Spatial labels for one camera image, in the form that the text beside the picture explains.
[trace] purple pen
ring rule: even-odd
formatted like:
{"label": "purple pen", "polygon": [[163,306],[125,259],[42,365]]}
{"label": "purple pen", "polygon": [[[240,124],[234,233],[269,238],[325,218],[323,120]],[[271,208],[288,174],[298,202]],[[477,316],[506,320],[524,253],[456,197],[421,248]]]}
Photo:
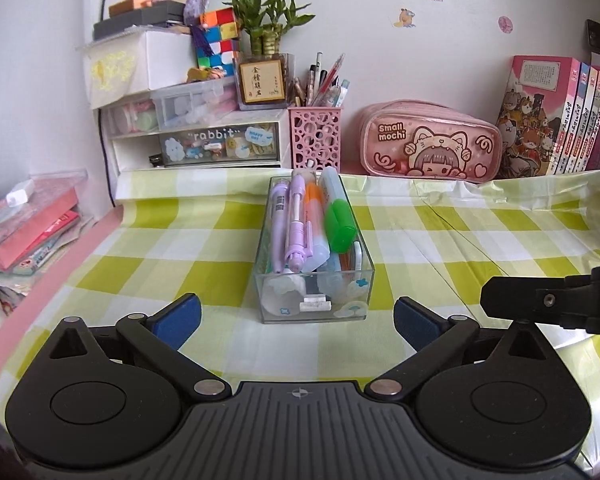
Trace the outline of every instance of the purple pen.
{"label": "purple pen", "polygon": [[289,228],[286,238],[286,264],[292,272],[300,272],[304,261],[313,254],[311,222],[304,231],[304,177],[296,174],[289,190]]}
{"label": "purple pen", "polygon": [[285,268],[286,222],[288,219],[289,181],[282,180],[271,190],[271,270],[280,274]]}

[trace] green checkered tablecloth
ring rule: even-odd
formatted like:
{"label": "green checkered tablecloth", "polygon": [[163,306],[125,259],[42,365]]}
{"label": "green checkered tablecloth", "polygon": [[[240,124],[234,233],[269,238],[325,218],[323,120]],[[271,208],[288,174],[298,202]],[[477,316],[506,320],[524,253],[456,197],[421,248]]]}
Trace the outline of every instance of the green checkered tablecloth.
{"label": "green checkered tablecloth", "polygon": [[[241,380],[364,383],[412,352],[393,327],[399,296],[445,317],[466,313],[484,326],[505,326],[478,304],[491,276],[565,276],[600,266],[600,172],[482,186],[344,176],[376,266],[367,319],[263,325],[250,273],[268,181],[285,173],[123,174],[122,225],[72,274],[11,355],[0,374],[0,418],[18,378],[64,316],[108,325],[195,292],[203,322],[181,352],[232,386]],[[559,328],[545,333],[592,403],[584,455],[600,463],[600,336]]]}

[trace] clear acrylic pen holder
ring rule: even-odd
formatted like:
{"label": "clear acrylic pen holder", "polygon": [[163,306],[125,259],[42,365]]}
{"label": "clear acrylic pen holder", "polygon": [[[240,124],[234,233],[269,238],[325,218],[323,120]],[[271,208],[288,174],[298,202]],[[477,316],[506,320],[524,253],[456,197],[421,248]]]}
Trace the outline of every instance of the clear acrylic pen holder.
{"label": "clear acrylic pen holder", "polygon": [[347,254],[331,253],[330,261],[321,267],[328,267],[330,270],[301,274],[270,272],[270,192],[280,180],[284,178],[274,177],[269,183],[266,215],[253,266],[263,322],[311,323],[365,319],[374,280],[374,264],[358,224],[356,240],[360,242],[362,249],[360,270],[349,270],[355,269],[355,250],[352,244],[352,249]]}

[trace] lucky bamboo plant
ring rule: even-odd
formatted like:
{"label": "lucky bamboo plant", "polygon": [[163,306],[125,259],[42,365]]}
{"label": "lucky bamboo plant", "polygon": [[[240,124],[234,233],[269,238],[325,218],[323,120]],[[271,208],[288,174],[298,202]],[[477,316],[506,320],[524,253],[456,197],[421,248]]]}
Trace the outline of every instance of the lucky bamboo plant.
{"label": "lucky bamboo plant", "polygon": [[236,18],[249,35],[254,56],[278,54],[282,36],[315,18],[314,14],[298,14],[311,4],[298,7],[295,0],[288,5],[286,0],[231,0],[224,4],[234,8]]}

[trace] silver rivet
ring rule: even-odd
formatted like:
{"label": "silver rivet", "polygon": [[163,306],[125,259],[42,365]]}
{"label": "silver rivet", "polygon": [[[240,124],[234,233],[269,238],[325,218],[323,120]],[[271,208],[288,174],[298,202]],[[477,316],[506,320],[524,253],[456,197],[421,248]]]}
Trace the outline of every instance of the silver rivet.
{"label": "silver rivet", "polygon": [[378,395],[395,395],[402,390],[402,385],[393,379],[378,379],[371,383],[371,391]]}
{"label": "silver rivet", "polygon": [[224,392],[224,383],[217,379],[204,379],[198,381],[193,389],[200,395],[214,396]]}

